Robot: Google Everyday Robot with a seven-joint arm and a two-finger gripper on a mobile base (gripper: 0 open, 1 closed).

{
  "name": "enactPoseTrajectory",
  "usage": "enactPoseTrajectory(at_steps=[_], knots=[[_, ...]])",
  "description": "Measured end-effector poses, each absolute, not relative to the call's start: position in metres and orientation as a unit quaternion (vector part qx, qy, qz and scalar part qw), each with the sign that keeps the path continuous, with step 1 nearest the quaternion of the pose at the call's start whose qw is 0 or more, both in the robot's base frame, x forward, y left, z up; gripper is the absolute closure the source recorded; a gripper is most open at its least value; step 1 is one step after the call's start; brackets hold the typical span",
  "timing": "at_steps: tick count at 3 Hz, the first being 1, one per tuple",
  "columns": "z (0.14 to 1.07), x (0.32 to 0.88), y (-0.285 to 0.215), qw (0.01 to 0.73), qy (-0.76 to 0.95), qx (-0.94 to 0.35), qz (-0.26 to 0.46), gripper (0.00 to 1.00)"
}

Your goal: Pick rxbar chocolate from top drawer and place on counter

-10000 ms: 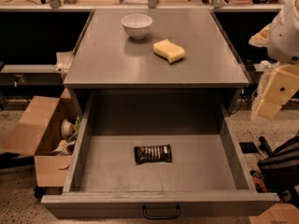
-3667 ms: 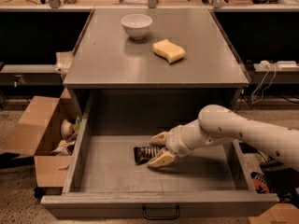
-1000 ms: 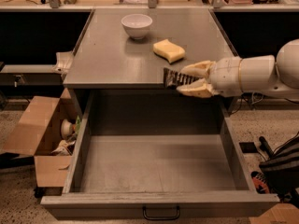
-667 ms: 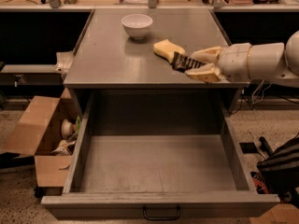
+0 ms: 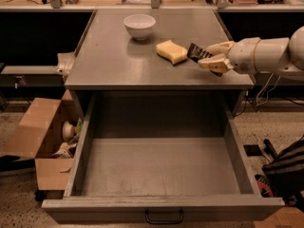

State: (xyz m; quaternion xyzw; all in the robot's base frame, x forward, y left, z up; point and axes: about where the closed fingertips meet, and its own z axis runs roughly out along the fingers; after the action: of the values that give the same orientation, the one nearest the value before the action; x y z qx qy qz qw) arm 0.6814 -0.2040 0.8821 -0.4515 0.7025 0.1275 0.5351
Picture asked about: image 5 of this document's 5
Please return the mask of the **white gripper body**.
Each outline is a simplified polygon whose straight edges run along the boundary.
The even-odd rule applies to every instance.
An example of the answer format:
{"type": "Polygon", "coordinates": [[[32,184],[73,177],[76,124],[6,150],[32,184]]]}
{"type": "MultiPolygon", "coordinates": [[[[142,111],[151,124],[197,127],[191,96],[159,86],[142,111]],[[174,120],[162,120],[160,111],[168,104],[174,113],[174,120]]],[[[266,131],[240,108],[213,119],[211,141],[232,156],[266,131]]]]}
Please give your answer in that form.
{"type": "Polygon", "coordinates": [[[259,37],[245,38],[235,42],[228,52],[228,58],[234,70],[239,74],[255,74],[255,50],[259,37]]]}

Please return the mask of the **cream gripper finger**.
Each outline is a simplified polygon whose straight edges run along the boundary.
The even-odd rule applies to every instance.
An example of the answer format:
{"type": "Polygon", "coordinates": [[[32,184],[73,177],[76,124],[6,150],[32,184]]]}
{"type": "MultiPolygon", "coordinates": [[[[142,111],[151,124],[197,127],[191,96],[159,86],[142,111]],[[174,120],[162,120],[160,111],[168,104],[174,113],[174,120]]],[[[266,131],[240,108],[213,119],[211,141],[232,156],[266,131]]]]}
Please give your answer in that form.
{"type": "Polygon", "coordinates": [[[234,41],[226,41],[219,44],[213,44],[211,46],[208,46],[206,48],[206,51],[212,55],[227,54],[234,44],[234,41]]]}
{"type": "Polygon", "coordinates": [[[198,64],[201,68],[216,73],[226,73],[234,68],[225,54],[218,54],[210,58],[200,59],[198,64]]]}

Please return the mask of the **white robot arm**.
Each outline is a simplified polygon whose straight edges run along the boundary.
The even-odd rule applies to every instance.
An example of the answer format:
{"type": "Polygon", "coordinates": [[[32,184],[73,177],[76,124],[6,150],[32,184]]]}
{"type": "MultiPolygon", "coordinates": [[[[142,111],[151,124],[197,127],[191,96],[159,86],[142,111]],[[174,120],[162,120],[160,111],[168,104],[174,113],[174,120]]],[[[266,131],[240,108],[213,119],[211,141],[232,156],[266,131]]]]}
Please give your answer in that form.
{"type": "Polygon", "coordinates": [[[209,58],[198,60],[201,68],[226,73],[233,69],[238,74],[270,72],[274,75],[302,81],[304,78],[304,27],[291,38],[244,38],[209,46],[209,58]]]}

